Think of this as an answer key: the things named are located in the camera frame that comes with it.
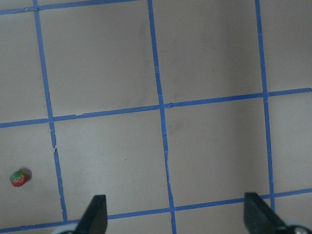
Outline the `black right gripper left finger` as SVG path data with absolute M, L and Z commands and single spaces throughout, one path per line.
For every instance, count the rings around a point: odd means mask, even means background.
M 108 227 L 106 195 L 95 195 L 77 224 L 57 227 L 53 234 L 105 234 Z

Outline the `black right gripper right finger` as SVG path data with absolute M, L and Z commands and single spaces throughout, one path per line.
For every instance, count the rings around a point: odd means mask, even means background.
M 250 234 L 310 234 L 312 232 L 305 225 L 283 221 L 254 192 L 244 194 L 243 221 Z

